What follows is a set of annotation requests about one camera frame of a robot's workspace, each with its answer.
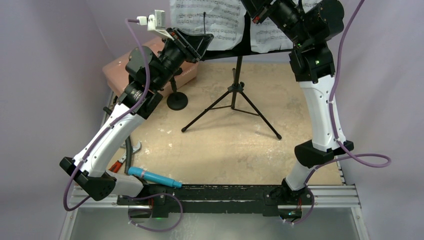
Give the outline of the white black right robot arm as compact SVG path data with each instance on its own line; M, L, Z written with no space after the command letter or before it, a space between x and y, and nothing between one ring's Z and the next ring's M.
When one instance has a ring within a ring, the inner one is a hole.
M344 29L344 8L338 0L321 0L308 11L292 0L245 0L243 5L254 24L271 20L292 42L289 63L311 119L312 139L294 148L297 161L277 189L292 204L305 192L315 167L354 149L341 129L333 90L336 69L327 44Z

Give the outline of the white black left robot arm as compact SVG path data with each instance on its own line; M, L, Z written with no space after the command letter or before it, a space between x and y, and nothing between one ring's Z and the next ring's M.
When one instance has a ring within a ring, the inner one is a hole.
M95 201L111 194L129 196L138 205L146 203L149 191L134 176L117 174L108 164L121 144L162 101L165 85L182 73L183 63L203 58L213 34L188 34L168 28L164 46L154 53L147 46L133 49L125 70L128 85L119 96L111 116L98 133L74 157L64 157L60 167Z

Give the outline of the black folding music stand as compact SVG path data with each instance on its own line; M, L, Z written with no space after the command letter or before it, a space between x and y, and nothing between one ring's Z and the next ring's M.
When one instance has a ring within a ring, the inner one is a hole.
M242 32L243 35L242 35L240 43L238 43L233 49L229 49L229 50L207 51L204 57L201 59L202 61L206 61L206 60L217 60L217 59L236 57L237 58L236 67L232 69L233 83L227 88L227 91L222 96L220 96L217 100L215 100L210 106L208 106L202 113L200 113L190 123L184 126L181 129L183 133L186 132L186 130L188 130L189 127L191 127L196 121L198 121L201 117L203 117L208 111L230 108L231 110L234 110L234 111L260 117L266 123L266 125L271 129L271 131L276 135L277 139L278 140L282 139L282 136L277 132L277 130L275 130L275 128L271 125L271 123L265 118L265 116L260 112L260 110L253 104L253 102L244 93L245 84L242 81L240 81L243 57L258 55L258 53L252 51L252 47L250 44L250 37L251 37L250 27L251 27L252 20L248 12L246 12L243 15L243 23L244 23L243 32ZM217 104L229 94L232 94L230 105L217 106ZM254 109L254 112L237 109L236 108L237 95L241 95L247 101L247 103Z

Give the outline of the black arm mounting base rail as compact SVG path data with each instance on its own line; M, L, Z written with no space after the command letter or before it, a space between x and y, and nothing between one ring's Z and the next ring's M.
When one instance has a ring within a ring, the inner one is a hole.
M184 184L180 188L149 184L135 198L119 195L119 206L152 211L154 218L170 213L260 214L264 217L298 219L312 204L306 189L288 193L282 185Z

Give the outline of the sheet music page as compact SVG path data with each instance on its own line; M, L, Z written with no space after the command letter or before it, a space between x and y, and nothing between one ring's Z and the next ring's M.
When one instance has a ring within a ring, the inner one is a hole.
M298 12L299 0L291 1L295 12ZM304 12L312 9L320 0L300 0ZM259 9L262 7L271 7L275 3L287 2L287 0L249 0L249 9ZM256 53L268 53L271 51L286 50L293 47L293 42L283 33L278 26L267 17L262 23L251 23L250 26L250 44L251 50Z
M243 38L245 14L240 0L171 0L171 26L191 35L212 34L209 51L231 50Z

